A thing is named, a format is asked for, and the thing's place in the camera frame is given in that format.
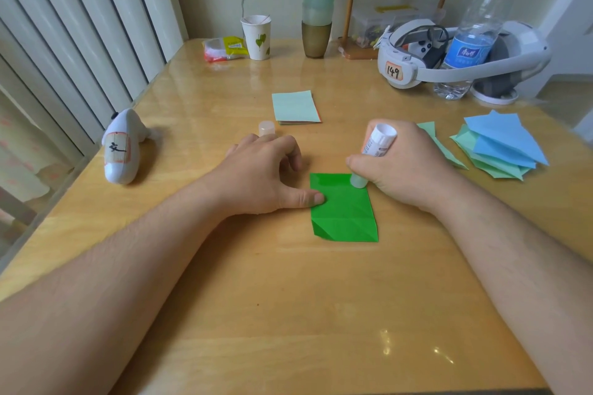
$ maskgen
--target wooden shelf leg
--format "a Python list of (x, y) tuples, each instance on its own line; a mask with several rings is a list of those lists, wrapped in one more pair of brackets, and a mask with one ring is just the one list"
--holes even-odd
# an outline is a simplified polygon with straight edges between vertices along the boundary
[(443, 8), (446, 0), (439, 0), (439, 4), (436, 6), (437, 8)]
[(344, 32), (342, 33), (342, 44), (348, 40), (348, 30), (350, 29), (350, 17), (352, 16), (352, 3), (354, 0), (348, 0), (346, 5), (346, 18), (344, 20)]

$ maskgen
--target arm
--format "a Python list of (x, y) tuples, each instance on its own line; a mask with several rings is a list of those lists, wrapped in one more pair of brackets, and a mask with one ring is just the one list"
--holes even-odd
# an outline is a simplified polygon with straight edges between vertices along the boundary
[(355, 155), (353, 172), (387, 195), (432, 212), (556, 395), (593, 387), (593, 266), (456, 172), (428, 135), (387, 122), (398, 137), (383, 158)]
[(2, 392), (107, 394), (206, 236), (233, 214), (313, 206), (279, 178), (293, 137), (246, 137), (211, 173), (0, 303)]

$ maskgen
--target white vr headset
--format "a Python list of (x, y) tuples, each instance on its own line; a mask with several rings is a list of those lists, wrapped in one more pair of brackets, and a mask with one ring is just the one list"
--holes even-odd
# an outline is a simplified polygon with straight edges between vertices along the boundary
[(375, 44), (379, 49), (379, 72), (398, 89), (423, 81), (473, 81), (471, 92), (476, 97), (504, 105), (516, 99), (516, 84), (538, 74), (552, 58), (538, 30), (511, 20), (504, 23), (483, 64), (439, 69), (456, 31), (457, 27), (446, 29), (429, 19), (412, 20), (395, 29), (387, 27)]

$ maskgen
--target snack package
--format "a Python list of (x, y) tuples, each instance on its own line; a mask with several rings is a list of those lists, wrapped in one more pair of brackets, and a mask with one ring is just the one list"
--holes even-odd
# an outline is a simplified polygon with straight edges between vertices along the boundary
[(207, 39), (202, 42), (204, 46), (204, 59), (207, 62), (234, 60), (235, 58), (248, 58), (249, 52), (245, 41), (237, 36)]

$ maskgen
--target plastic storage box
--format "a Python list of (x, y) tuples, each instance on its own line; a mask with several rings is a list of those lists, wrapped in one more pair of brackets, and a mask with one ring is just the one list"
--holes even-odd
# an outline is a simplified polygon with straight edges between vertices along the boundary
[(350, 36), (360, 47), (373, 47), (388, 25), (399, 26), (426, 17), (435, 24), (445, 17), (443, 8), (427, 7), (367, 7), (352, 10)]

